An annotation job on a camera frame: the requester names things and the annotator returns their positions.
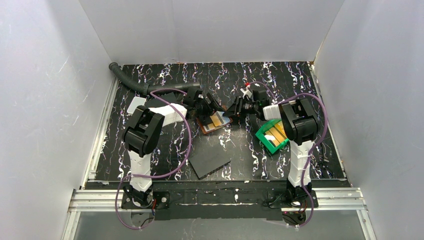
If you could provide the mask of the gold credit card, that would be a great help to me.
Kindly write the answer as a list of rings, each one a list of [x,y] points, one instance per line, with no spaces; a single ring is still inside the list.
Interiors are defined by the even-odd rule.
[[[220,113],[221,113],[220,111],[216,111],[213,115],[210,116],[212,124],[216,128],[223,124],[223,120],[221,118]]]

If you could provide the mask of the brown leather card holder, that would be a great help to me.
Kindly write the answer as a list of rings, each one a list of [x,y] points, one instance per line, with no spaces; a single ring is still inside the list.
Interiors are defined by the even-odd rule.
[[[211,108],[208,110],[199,110],[195,113],[196,122],[204,135],[214,132],[233,122],[232,118],[224,116],[225,110],[227,110],[227,107],[223,106],[222,110]]]

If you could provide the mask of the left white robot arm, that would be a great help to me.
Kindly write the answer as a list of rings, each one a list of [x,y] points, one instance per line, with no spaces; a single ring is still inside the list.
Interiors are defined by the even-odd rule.
[[[125,125],[122,141],[130,157],[131,175],[125,194],[140,203],[152,197],[151,154],[156,149],[162,128],[175,123],[198,122],[204,134],[232,122],[224,116],[225,108],[211,94],[203,95],[196,86],[185,90],[164,88],[151,91],[153,101],[161,106],[146,106],[146,99],[135,96],[127,109],[130,118]]]

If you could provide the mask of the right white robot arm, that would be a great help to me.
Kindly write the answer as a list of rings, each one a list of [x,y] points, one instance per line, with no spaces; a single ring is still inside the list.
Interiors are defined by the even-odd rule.
[[[305,199],[312,191],[310,166],[307,162],[320,130],[313,106],[305,98],[272,104],[264,90],[241,91],[243,96],[236,97],[223,115],[240,118],[253,114],[262,121],[278,120],[282,123],[282,129],[290,145],[290,170],[285,199],[291,201]]]

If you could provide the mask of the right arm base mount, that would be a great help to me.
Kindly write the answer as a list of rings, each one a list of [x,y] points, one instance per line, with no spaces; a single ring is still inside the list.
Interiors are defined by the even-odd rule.
[[[315,191],[305,196],[290,198],[290,195],[283,191],[267,190],[264,195],[262,205],[268,209],[282,211],[282,218],[289,227],[301,227],[308,222],[307,211],[319,207],[318,197]]]

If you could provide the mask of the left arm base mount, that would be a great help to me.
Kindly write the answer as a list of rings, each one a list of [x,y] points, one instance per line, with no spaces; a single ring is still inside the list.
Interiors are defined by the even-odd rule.
[[[121,209],[131,210],[131,222],[137,227],[145,227],[156,216],[156,210],[168,209],[171,196],[166,191],[153,191],[149,188],[146,192],[138,191],[130,185],[123,188]]]

